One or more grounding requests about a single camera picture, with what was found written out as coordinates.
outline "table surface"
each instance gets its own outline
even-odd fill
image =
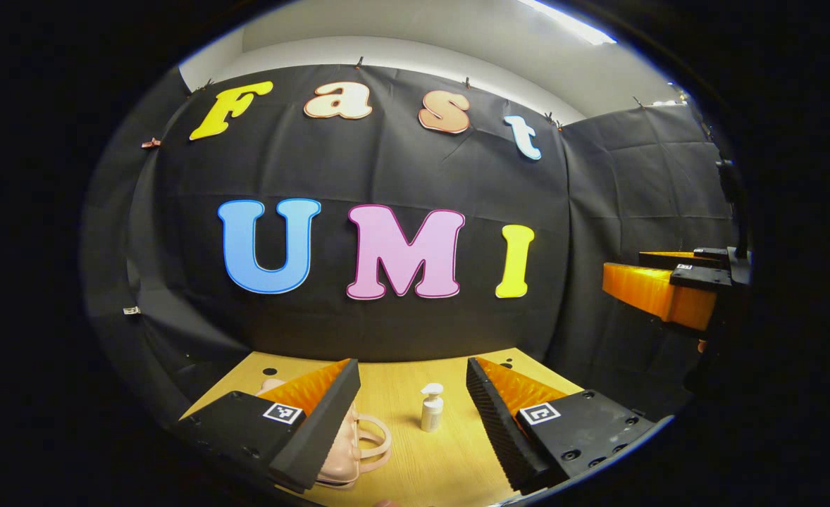
[[[495,363],[508,363],[512,370],[566,394],[582,391],[518,349],[476,355]],[[509,487],[466,389],[467,359],[469,356],[408,363],[359,363],[361,388],[356,408],[389,427],[393,438],[390,461],[361,475],[353,489],[333,490],[315,485],[302,496],[331,507],[371,507],[384,499],[396,501],[401,507],[469,507],[518,497],[518,492]],[[277,370],[270,377],[290,381],[329,363],[250,353],[183,417],[231,391],[255,394],[269,378],[264,373],[266,368]],[[434,433],[421,430],[421,402],[425,398],[421,389],[429,382],[443,384],[443,415],[440,429]],[[361,424],[380,434],[372,423]],[[361,441],[362,449],[370,446],[373,444]]]

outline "white bottle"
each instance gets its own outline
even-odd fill
[[[437,431],[440,427],[440,414],[443,412],[443,400],[440,394],[443,392],[443,386],[438,383],[428,383],[428,385],[421,390],[421,394],[427,394],[428,397],[424,399],[421,404],[421,429],[425,431]]]

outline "bag handle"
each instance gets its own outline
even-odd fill
[[[390,436],[389,427],[387,427],[386,424],[383,424],[383,421],[379,420],[379,418],[370,416],[368,414],[360,413],[359,414],[359,420],[367,420],[370,423],[373,423],[374,425],[379,427],[381,431],[383,431],[383,443],[380,444],[380,446],[374,447],[374,449],[362,449],[361,450],[361,458],[363,458],[363,459],[364,458],[370,458],[371,456],[377,456],[380,453],[387,453],[390,450],[390,440],[392,440],[392,437]],[[369,433],[369,432],[363,431],[363,430],[360,430],[359,436],[361,437],[366,433],[373,436],[373,433]]]

